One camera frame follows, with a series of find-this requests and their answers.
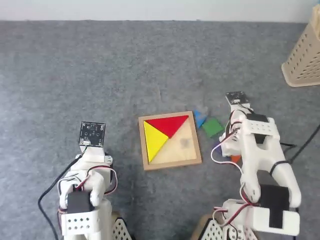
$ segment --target black cable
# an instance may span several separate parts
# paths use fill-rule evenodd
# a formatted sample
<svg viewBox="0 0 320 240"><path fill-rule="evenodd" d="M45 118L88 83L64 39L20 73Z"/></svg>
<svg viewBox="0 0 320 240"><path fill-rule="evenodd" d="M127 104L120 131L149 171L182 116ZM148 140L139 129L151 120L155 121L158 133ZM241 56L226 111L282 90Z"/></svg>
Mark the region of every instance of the black cable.
<svg viewBox="0 0 320 240"><path fill-rule="evenodd" d="M284 161L277 161L275 164L273 164L273 166L271 167L271 170L269 172L270 176L272 176L276 166L280 165L280 164L290 164L288 161L284 160Z"/></svg>
<svg viewBox="0 0 320 240"><path fill-rule="evenodd" d="M287 147L297 146L297 145L295 145L295 144L285 143L285 142L280 142L280 144L283 145L283 146L287 146Z"/></svg>
<svg viewBox="0 0 320 240"><path fill-rule="evenodd" d="M48 222L48 224L50 225L50 228L53 232L54 238L55 240L59 240L58 238L58 234L57 231L55 229L55 226L53 225L52 221L50 220L50 218L48 217L48 215L46 214L45 210L43 209L42 205L41 205L41 201L42 199L52 190L52 188L57 184L57 182L59 181L59 179L68 171L69 168L71 168L72 165L74 165L80 158L82 158L82 156L84 155L84 153L87 150L87 147L85 147L84 151L76 158L74 159L64 170L62 173L59 174L59 176L53 181L53 183L41 194L41 196L38 199L38 207L39 210L41 211L41 213L43 214L44 218L46 219L46 221Z"/></svg>
<svg viewBox="0 0 320 240"><path fill-rule="evenodd" d="M299 156L299 154L306 148L306 146L311 142L311 140L315 137L315 135L319 132L320 130L320 124L319 126L314 130L314 132L311 134L311 136L308 138L308 140L300 147L300 149L291 157L288 161L290 164L294 162L294 160Z"/></svg>
<svg viewBox="0 0 320 240"><path fill-rule="evenodd" d="M246 106L243 106L241 103L238 103L238 105L239 105L240 107L244 108L244 109L249 110L249 112L250 112L251 114L254 114L254 113L255 113L255 111L253 111L251 108L246 107Z"/></svg>

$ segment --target wire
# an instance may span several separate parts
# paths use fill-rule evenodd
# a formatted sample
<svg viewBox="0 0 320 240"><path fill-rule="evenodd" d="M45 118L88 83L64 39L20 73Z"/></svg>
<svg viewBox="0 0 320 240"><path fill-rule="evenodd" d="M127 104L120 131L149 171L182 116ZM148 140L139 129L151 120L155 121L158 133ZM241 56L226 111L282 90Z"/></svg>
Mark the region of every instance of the wire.
<svg viewBox="0 0 320 240"><path fill-rule="evenodd" d="M53 225L52 221L50 220L50 218L48 217L48 215L46 214L45 210L43 209L42 205L41 205L41 201L42 199L54 188L54 186L57 184L57 182L59 181L59 179L68 171L69 168L71 168L72 165L74 165L80 158L82 158L82 156L85 154L87 147L85 147L84 151L76 158L74 159L63 171L62 173L59 174L59 176L53 181L53 183L41 194L41 196L38 199L38 207L39 210L41 211L42 215L44 216L44 218L46 219L46 221L48 222L48 224L50 225L50 228L53 232L54 238L55 240L59 240L58 238L58 234L57 231L55 229L55 226Z"/></svg>
<svg viewBox="0 0 320 240"><path fill-rule="evenodd" d="M251 205L251 206L256 206L256 203L252 203L245 195L245 191L244 191L244 187L245 187L245 183L241 184L240 190L239 190L239 194L242 198L243 201L245 201L247 204Z"/></svg>
<svg viewBox="0 0 320 240"><path fill-rule="evenodd" d="M318 127L314 130L314 132L311 134L311 136L307 139L307 141L299 148L299 150L295 153L295 155L293 155L293 157L291 157L288 162L290 164L292 164L294 162L294 160L299 156L299 154L306 148L306 146L312 141L312 139L316 136L316 134L319 132L320 130L320 124L318 125Z"/></svg>
<svg viewBox="0 0 320 240"><path fill-rule="evenodd" d="M112 171L112 172L114 173L114 176L115 176L115 185L114 185L114 187L113 187L111 190L109 190L109 191L105 191L104 194L105 194L105 195L108 195L108 194L113 193L113 192L117 189L117 187L118 187L117 172L116 172L112 167L110 167L110 166L105 166L105 165L97 165L97 166L90 167L90 168L88 169L88 171L86 172L86 178L85 178L78 186L76 186L75 189L78 190L79 188L81 188L82 186L84 186L84 184L86 183L86 181L87 181L87 180L89 179L89 177L90 177L90 175L89 175L90 171L92 171L93 169L103 169L103 168L109 169L110 171Z"/></svg>
<svg viewBox="0 0 320 240"><path fill-rule="evenodd" d="M240 107L244 108L244 109L247 109L251 114L254 114L254 113L255 113L255 111L253 111L251 108L246 107L246 106L243 106L241 103L238 103L238 105L239 105Z"/></svg>
<svg viewBox="0 0 320 240"><path fill-rule="evenodd" d="M242 171L241 167L239 167L238 164L236 164L236 163L234 163L234 162L232 162L232 161L217 161L217 160L215 160L214 157L213 157L214 151L215 151L218 147L220 147L223 142L225 142L226 140L228 140L228 139L230 139L232 136L234 136L234 135L237 133L237 131L238 131L238 128L236 128L234 131L232 131L228 136L226 136L219 144L217 144L217 145L212 149L212 151L211 151L211 159L212 159L212 161L214 161L216 164L232 164L232 165L236 166L236 167L239 169L239 171L240 171L240 173L241 173L241 175L242 175L242 174L244 174L244 172Z"/></svg>
<svg viewBox="0 0 320 240"><path fill-rule="evenodd" d="M245 203L243 204L228 220L226 220L223 224L219 224L217 223L220 227L224 227L226 225L229 225L240 213L243 209L245 209L246 207L250 206L250 204ZM217 209L213 212L212 214L212 218L215 219L215 214L217 212L225 212L225 210L223 209Z"/></svg>
<svg viewBox="0 0 320 240"><path fill-rule="evenodd" d="M222 216L224 217L224 219L227 219L224 212L222 212ZM238 236L239 236L238 229L235 226L233 226L231 223L229 225L233 227L233 229L235 230L235 239L238 240Z"/></svg>
<svg viewBox="0 0 320 240"><path fill-rule="evenodd" d="M64 177L64 178L61 178L59 181L58 181L58 183L57 183L57 189L58 189L58 193L59 193L59 196L61 195L61 182L63 182L63 181L67 181L67 182L69 182L69 181L72 181L72 180L78 180L80 183L81 183L81 180L80 180L80 178L79 177L77 177L77 175L78 175L78 173L75 173L75 174L73 174L73 175L70 175L70 176L66 176L66 177Z"/></svg>

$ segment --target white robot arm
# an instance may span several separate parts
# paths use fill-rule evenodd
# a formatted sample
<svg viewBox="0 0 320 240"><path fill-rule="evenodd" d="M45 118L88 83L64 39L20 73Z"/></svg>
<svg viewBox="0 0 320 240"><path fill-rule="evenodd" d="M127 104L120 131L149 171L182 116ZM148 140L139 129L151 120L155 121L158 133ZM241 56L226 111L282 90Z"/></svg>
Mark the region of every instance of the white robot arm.
<svg viewBox="0 0 320 240"><path fill-rule="evenodd" d="M112 206L104 196L117 188L118 179L113 159L103 149L104 136L104 123L81 123L82 157L57 184L64 240L113 239ZM111 176L115 184L108 190Z"/></svg>
<svg viewBox="0 0 320 240"><path fill-rule="evenodd" d="M229 217L225 224L297 236L300 216L289 208L300 206L301 191L282 151L274 119L255 114L243 92L230 92L226 97L231 115L219 145L224 157L242 157L240 194L243 197L244 190L248 199L229 199L216 211L225 211ZM259 184L259 170L270 173L279 186Z"/></svg>

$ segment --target white bracket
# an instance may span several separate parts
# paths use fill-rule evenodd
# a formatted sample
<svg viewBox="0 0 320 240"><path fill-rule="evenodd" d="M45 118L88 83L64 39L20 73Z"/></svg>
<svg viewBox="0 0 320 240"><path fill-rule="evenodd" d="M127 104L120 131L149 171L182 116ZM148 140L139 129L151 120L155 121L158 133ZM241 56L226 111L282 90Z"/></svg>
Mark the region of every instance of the white bracket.
<svg viewBox="0 0 320 240"><path fill-rule="evenodd" d="M61 215L62 235L80 235L99 232L101 221L99 210Z"/></svg>

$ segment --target wooden board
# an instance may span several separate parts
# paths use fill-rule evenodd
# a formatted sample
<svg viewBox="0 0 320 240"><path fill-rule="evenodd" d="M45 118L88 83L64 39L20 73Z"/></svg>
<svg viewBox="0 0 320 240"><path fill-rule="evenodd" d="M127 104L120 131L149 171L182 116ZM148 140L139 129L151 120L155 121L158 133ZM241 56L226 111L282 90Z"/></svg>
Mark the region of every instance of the wooden board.
<svg viewBox="0 0 320 240"><path fill-rule="evenodd" d="M144 121L188 115L187 120L168 139L151 162L148 161ZM196 126L192 111L167 113L139 117L139 131L141 140L142 162L144 170L173 168L202 163L197 138Z"/></svg>

